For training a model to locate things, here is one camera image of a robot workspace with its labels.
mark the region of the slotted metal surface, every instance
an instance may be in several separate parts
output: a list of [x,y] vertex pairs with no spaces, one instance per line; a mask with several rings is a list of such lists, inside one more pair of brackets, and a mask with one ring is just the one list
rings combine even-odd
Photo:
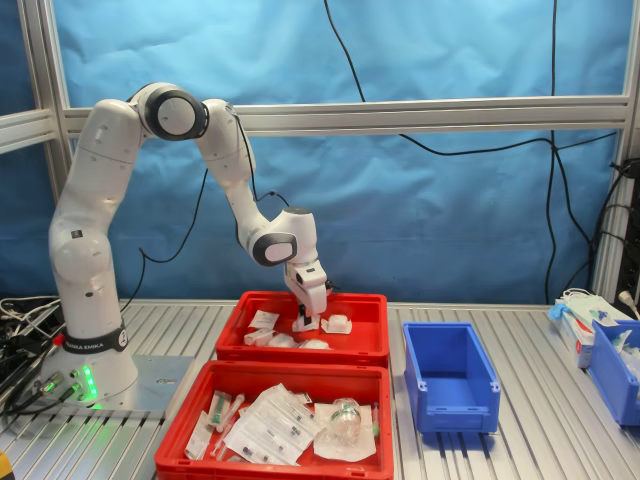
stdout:
[[[193,355],[167,420],[24,418],[0,436],[16,478],[154,478],[153,454],[214,346],[232,301],[138,301],[125,313],[138,354]],[[402,321],[468,321],[503,387],[496,434],[416,434],[404,383]],[[545,315],[527,306],[389,304],[395,478],[640,479],[640,429],[621,429],[589,376],[573,367]]]

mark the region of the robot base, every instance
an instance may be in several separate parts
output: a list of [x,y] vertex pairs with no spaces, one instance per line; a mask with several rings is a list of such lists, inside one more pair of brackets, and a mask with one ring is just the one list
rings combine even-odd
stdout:
[[[58,350],[54,353],[55,355],[52,355],[51,360],[55,359],[57,354],[66,353],[67,355],[71,355],[74,364],[78,365],[77,355],[68,354],[63,350]],[[60,405],[60,407],[58,407],[59,410],[69,410],[69,412],[73,412],[73,415],[91,415],[95,410],[109,410],[112,412],[111,416],[113,417],[163,418],[165,412],[171,405],[182,379],[189,371],[193,357],[151,355],[126,355],[126,357],[131,361],[133,367],[129,369],[129,372],[135,372],[137,376],[137,378],[134,377],[134,381],[130,386],[108,397],[99,396],[100,398],[91,398],[91,396],[89,396],[86,400],[84,396],[79,397],[79,395],[83,395],[79,392]],[[51,370],[51,366],[55,368],[64,363],[56,359],[54,364],[50,362],[49,358],[47,358],[47,362],[51,365],[43,365],[42,372],[44,372],[45,375],[41,378],[47,378],[47,372],[51,375],[54,371],[57,371]],[[116,372],[118,372],[118,370],[114,369],[112,376],[117,376]],[[68,379],[65,379],[65,381],[56,388],[56,392],[59,394],[76,380],[71,379],[68,375],[67,378]]]
[[63,378],[56,388],[59,394],[74,383],[80,384],[76,394],[65,402],[78,406],[87,406],[116,395],[129,388],[138,377],[138,369],[127,349],[79,355],[57,348],[44,360],[40,379],[45,381],[56,372]]
[[164,417],[193,357],[134,355],[132,359],[138,368],[138,379],[124,392],[84,409],[87,414],[91,410],[111,410],[114,417]]

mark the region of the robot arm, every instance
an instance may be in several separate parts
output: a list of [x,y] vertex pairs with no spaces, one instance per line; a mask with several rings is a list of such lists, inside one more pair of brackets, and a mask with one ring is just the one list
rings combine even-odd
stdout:
[[66,338],[63,348],[45,359],[41,375],[62,372],[66,382],[75,379],[80,391],[71,403],[113,396],[137,378],[125,349],[107,231],[138,150],[151,137],[195,139],[227,196],[238,243],[260,265],[285,264],[285,283],[298,298],[305,324],[326,309],[330,290],[318,261],[313,215],[287,208],[271,222],[262,216],[248,183],[255,168],[251,146],[233,107],[221,100],[201,103],[166,83],[147,85],[127,102],[103,100],[82,130],[49,229]]
[[300,313],[325,311],[327,276],[318,261],[313,215],[299,207],[285,208],[268,221],[249,188],[253,151],[233,107],[222,100],[206,100],[209,125],[196,144],[209,172],[222,187],[236,218],[238,243],[257,263],[271,267],[285,263],[287,287],[298,298]]

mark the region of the blue bin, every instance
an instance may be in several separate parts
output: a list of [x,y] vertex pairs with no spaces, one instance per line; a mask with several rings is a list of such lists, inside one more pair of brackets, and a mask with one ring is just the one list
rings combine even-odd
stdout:
[[617,327],[602,327],[593,322],[596,337],[593,343],[589,374],[620,425],[640,425],[638,379],[627,369],[611,343],[618,335],[631,330],[627,339],[632,347],[640,347],[640,322],[618,321]]
[[500,385],[470,323],[405,323],[411,412],[421,432],[495,432]]

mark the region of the white box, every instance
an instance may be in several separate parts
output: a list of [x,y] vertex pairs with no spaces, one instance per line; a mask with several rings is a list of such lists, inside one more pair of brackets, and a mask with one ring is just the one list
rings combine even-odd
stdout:
[[558,331],[566,347],[571,352],[578,368],[589,368],[593,352],[594,334],[587,326],[571,312],[563,312],[557,320],[549,317]]

